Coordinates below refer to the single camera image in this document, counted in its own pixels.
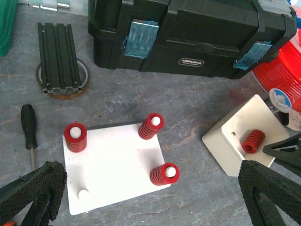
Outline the white peg base plate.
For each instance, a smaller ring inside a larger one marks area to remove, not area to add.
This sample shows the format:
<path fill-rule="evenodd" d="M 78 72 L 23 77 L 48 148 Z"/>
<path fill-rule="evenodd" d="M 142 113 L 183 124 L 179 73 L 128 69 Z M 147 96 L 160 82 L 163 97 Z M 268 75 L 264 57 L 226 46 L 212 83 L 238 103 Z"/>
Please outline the white peg base plate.
<path fill-rule="evenodd" d="M 169 187 L 151 182 L 151 170 L 165 160 L 158 137 L 140 138 L 139 127 L 137 123 L 88 130 L 87 146 L 79 153 L 63 141 L 71 215 Z"/>

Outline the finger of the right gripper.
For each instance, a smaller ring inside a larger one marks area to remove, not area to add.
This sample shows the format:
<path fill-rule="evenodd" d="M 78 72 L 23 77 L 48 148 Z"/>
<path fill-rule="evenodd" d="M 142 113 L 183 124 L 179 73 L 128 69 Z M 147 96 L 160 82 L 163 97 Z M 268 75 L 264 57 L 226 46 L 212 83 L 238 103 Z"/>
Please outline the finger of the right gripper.
<path fill-rule="evenodd" d="M 263 152 L 297 176 L 301 175 L 301 135 L 264 146 Z"/>

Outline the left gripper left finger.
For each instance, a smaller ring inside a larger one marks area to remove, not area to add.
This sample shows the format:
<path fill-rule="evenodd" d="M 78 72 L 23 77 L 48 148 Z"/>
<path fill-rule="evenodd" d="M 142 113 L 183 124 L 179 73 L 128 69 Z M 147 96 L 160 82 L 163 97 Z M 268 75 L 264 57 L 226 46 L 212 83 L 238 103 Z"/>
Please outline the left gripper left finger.
<path fill-rule="evenodd" d="M 31 204 L 21 225 L 48 226 L 58 215 L 67 173 L 57 161 L 45 164 L 0 188 L 0 224 L 3 226 Z"/>

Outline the white parts tray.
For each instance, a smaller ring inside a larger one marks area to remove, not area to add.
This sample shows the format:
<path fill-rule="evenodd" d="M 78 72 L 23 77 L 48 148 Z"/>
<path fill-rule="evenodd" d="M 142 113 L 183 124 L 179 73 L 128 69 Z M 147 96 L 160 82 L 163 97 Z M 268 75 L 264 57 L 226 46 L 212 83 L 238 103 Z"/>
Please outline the white parts tray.
<path fill-rule="evenodd" d="M 256 153 L 246 153 L 241 144 L 254 129 L 262 131 L 265 139 Z M 287 138 L 287 130 L 256 94 L 230 111 L 202 137 L 202 141 L 224 172 L 237 177 L 243 160 L 270 167 L 275 158 L 262 151 L 264 146 Z"/>

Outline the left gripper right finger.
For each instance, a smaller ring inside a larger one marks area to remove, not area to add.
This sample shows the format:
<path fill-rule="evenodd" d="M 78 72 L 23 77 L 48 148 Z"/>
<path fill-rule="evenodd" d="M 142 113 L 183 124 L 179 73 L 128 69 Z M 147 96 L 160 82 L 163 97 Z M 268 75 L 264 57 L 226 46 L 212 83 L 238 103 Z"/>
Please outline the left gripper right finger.
<path fill-rule="evenodd" d="M 301 185 L 247 160 L 241 163 L 238 182 L 254 226 L 284 226 L 278 208 L 301 223 Z"/>

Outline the large red spring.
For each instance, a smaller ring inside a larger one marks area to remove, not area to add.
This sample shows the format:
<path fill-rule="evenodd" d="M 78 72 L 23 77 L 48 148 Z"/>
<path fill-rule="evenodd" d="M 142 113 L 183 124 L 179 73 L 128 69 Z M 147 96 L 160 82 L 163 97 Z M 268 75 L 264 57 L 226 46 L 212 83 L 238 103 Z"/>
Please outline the large red spring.
<path fill-rule="evenodd" d="M 71 123 L 64 129 L 63 146 L 73 153 L 82 152 L 87 146 L 87 129 L 78 122 Z"/>
<path fill-rule="evenodd" d="M 138 129 L 140 138 L 149 140 L 153 138 L 165 125 L 162 115 L 150 113 Z"/>

